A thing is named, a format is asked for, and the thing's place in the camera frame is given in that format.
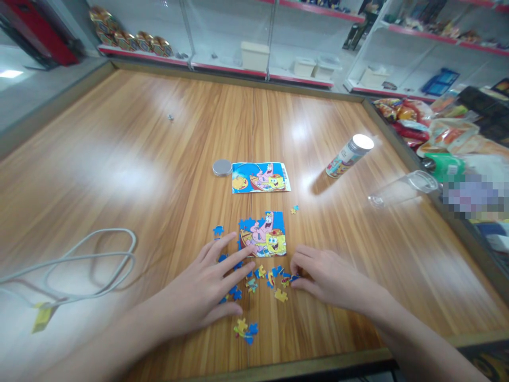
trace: right hand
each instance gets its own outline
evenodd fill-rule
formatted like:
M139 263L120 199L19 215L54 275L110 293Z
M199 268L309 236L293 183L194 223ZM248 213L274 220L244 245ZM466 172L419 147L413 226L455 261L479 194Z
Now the right hand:
M388 295L387 290L329 250L299 245L290 268L292 274L297 274L302 268L314 279L297 279L292 283L293 288L306 290L324 303L363 315L369 315L381 297Z

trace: wood grain surface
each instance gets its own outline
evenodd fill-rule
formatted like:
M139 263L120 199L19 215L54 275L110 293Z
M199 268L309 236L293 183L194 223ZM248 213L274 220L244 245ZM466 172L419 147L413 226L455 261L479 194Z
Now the wood grain surface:
M339 180L325 176L356 133L373 136L375 148ZM284 162L292 191L232 195L231 178L213 175L218 159ZM426 198L386 211L367 205L369 193L406 171L360 103L116 71L0 163L0 275L60 257L88 233L113 227L136 233L135 269L115 292L58 308L34 335L36 311L0 294L1 379L26 378L69 354L167 285L216 225L238 230L240 219L265 211L283 211L289 253L256 259L265 269L289 269L299 243L332 249L452 342L508 338L508 308ZM295 204L300 210L291 215ZM123 235L104 235L78 253L127 246ZM50 283L90 293L117 261L69 264ZM30 287L40 277L35 272L10 288L47 301ZM259 325L253 346L234 337L236 318L225 319L154 349L126 380L213 376L349 354L366 361L383 347L362 316L290 288L281 303L259 283L254 295L239 286L246 321Z

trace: forearm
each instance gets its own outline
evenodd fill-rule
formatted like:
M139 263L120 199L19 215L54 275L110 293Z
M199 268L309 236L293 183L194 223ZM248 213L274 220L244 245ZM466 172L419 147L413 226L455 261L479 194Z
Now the forearm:
M368 314L409 381L487 381L451 344L385 292Z
M154 299L134 307L83 347L48 369L38 381L110 381L159 344L164 317Z

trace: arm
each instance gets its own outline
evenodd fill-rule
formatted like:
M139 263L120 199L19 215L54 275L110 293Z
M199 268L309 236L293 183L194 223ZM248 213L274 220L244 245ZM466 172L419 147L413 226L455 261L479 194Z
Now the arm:
M255 249L246 247L217 263L223 248L235 237L232 232L209 242L195 261L162 291L52 366L37 381L108 381L164 341L206 327L220 318L242 315L242 308L234 302L219 305L255 265L249 262L223 278Z
M446 340L339 255L298 246L292 257L292 273L299 268L308 271L316 281L298 279L292 287L371 319L408 381L488 382Z

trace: charging cable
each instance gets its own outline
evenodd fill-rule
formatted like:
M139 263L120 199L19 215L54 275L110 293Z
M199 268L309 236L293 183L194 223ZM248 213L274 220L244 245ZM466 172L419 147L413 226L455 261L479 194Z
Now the charging cable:
M127 250L127 252L108 252L108 253L99 253L99 254L93 254L93 255L83 255L83 256L74 256L70 257L70 255L77 250L79 246L81 246L83 243L85 243L88 239L90 239L92 236L103 233L103 232L126 232L131 236L131 246ZM73 248L71 248L64 256L62 256L60 259L51 260L45 263L37 264L28 268L23 269L22 271L13 273L9 276L0 278L0 285L6 284L8 282L11 282L27 273L36 271L41 268L50 267L48 271L45 273L42 284L43 287L41 290L43 292L46 292L48 294L52 294L57 297L57 301L53 303L46 303L44 305L45 308L52 308L57 307L59 305L71 303L71 302L77 302L81 300L87 300L87 299L93 299L97 297L101 297L112 290L114 290L118 285L126 279L126 277L131 273L131 271L134 268L135 259L133 255L134 247L136 246L136 235L131 230L125 229L125 228L108 228L108 229L102 229L95 232L92 232L88 236L86 236L84 239L82 239L78 244L76 244ZM120 263L120 265L117 267L115 272L113 273L110 280L106 283L105 286L103 286L101 289L99 289L96 293L93 294L71 294L71 293L64 293L61 291L57 291L49 286L48 284L48 278L51 275L51 273L56 269L56 267L62 263L65 262L71 262L71 261L77 261L77 260L85 260L85 259L94 259L94 258L100 258L100 257L107 257L107 256L123 256L123 260ZM130 261L130 267L126 271L126 273L122 276L120 274L122 273L122 270L124 269L124 266ZM26 305L28 305L30 308L35 307L35 304L31 303L26 297L22 296L21 294L17 292L10 291L5 288L0 287L0 292L4 292L7 294L10 294L21 301L23 301Z

